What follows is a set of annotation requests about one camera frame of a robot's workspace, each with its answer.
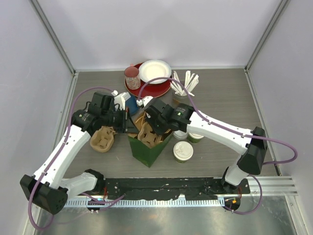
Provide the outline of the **cardboard cup carrier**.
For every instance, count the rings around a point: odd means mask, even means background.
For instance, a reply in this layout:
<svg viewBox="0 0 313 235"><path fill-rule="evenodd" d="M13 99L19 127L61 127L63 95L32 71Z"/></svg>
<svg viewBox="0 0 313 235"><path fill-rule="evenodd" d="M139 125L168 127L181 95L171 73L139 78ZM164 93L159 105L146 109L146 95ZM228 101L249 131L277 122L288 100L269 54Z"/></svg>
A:
<svg viewBox="0 0 313 235"><path fill-rule="evenodd" d="M101 129L96 131L91 137L90 146L97 152L108 152L114 143L115 134L116 132L112 127L102 126Z"/></svg>
<svg viewBox="0 0 313 235"><path fill-rule="evenodd" d="M162 136L155 134L147 122L143 123L137 139L148 148L153 148L162 142Z"/></svg>

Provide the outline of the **stack of white lids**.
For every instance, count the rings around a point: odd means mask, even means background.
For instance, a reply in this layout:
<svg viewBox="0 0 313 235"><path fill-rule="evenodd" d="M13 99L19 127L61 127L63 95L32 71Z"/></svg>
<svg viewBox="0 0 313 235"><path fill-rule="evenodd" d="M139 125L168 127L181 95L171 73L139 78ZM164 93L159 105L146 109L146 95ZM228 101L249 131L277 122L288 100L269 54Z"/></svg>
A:
<svg viewBox="0 0 313 235"><path fill-rule="evenodd" d="M188 137L188 133L183 132L183 131L174 131L173 132L173 136L177 139L177 140L185 140Z"/></svg>

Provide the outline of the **blue shell-shaped dish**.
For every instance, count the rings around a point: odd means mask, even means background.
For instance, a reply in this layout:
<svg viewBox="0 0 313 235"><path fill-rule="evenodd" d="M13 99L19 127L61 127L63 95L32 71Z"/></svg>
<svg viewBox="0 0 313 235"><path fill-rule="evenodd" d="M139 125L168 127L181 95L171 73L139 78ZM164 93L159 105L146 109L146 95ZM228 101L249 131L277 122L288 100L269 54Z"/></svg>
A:
<svg viewBox="0 0 313 235"><path fill-rule="evenodd" d="M129 109L129 114L131 116L135 115L138 112L136 97L133 95L130 95L130 97L126 100L126 106Z"/></svg>

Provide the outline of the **white cup lid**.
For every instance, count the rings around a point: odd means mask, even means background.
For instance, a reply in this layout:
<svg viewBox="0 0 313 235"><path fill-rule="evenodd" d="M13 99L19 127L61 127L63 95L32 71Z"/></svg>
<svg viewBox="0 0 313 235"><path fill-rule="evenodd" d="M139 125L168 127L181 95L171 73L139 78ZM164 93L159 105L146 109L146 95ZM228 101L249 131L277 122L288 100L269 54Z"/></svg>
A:
<svg viewBox="0 0 313 235"><path fill-rule="evenodd" d="M196 140L200 140L203 138L202 135L199 135L199 134L194 134L194 133L188 133L188 135L193 138L193 139L196 139Z"/></svg>
<svg viewBox="0 0 313 235"><path fill-rule="evenodd" d="M187 159L192 158L194 153L193 147L190 143L186 141L179 141L175 144L173 148L173 154L177 158Z"/></svg>

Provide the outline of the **green brown paper bag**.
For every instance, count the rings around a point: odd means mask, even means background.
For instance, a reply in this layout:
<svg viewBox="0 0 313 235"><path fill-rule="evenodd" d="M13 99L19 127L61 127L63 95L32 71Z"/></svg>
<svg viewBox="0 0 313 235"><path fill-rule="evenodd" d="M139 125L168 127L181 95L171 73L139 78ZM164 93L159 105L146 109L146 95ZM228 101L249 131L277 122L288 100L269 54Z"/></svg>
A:
<svg viewBox="0 0 313 235"><path fill-rule="evenodd" d="M146 113L141 113L134 121L138 130L141 130L143 123L146 122ZM162 136L162 142L153 148L148 148L137 139L138 134L128 134L128 140L132 150L132 156L147 167L151 167L158 156L161 154L165 146L172 138L172 131L167 130Z"/></svg>

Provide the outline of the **green paper coffee cup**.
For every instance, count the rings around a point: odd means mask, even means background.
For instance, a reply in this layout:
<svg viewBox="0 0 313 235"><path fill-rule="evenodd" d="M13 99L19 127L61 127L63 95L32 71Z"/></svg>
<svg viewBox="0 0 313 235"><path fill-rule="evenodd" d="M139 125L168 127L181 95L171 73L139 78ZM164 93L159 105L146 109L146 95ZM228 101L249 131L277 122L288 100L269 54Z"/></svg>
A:
<svg viewBox="0 0 313 235"><path fill-rule="evenodd" d="M188 160L190 160L190 158L187 158L187 159L181 159L181 158L177 158L175 157L175 160L177 163L179 164L183 164L183 163L186 163Z"/></svg>

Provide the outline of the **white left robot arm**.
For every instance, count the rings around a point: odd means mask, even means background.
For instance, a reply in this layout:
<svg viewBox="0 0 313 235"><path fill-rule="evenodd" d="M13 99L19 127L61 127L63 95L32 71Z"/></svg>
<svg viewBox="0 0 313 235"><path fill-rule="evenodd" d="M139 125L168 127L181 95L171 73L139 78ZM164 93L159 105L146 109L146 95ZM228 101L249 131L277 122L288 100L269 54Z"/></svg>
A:
<svg viewBox="0 0 313 235"><path fill-rule="evenodd" d="M67 200L83 192L100 195L105 178L98 171L88 169L81 175L65 179L64 174L79 150L102 127L111 127L117 133L137 133L129 109L128 92L111 94L95 92L86 107L70 114L64 136L44 164L32 175L20 180L22 190L31 204L52 215L59 213Z"/></svg>

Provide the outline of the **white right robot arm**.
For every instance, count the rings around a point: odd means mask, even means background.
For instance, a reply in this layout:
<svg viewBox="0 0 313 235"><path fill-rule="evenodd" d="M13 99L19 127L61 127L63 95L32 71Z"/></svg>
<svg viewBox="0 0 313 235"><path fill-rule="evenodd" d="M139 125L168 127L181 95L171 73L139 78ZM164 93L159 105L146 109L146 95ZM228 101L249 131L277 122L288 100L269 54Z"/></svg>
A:
<svg viewBox="0 0 313 235"><path fill-rule="evenodd" d="M221 188L224 192L233 193L246 176L261 173L267 152L267 144L262 140L265 136L264 129L256 127L249 130L232 126L211 118L188 104L181 103L174 108L151 96L144 97L137 104L144 108L147 122L158 135L169 129L197 134L219 142L239 154L237 161L227 167L223 174Z"/></svg>

